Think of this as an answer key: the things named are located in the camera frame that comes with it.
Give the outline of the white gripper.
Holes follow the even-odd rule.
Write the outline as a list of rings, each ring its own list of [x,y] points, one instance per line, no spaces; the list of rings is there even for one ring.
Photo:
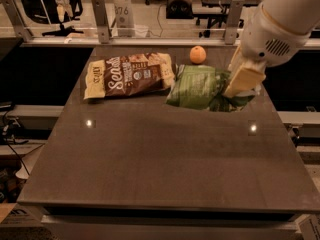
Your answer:
[[[302,48],[310,33],[285,29],[274,20],[263,5],[243,29],[240,46],[228,66],[231,72],[223,95],[232,98],[254,89],[265,79],[265,68],[288,62]]]

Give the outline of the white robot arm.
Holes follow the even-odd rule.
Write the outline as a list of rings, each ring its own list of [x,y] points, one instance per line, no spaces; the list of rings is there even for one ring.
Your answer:
[[[255,89],[265,69],[288,62],[320,21],[320,0],[263,0],[245,25],[228,70],[228,98]]]

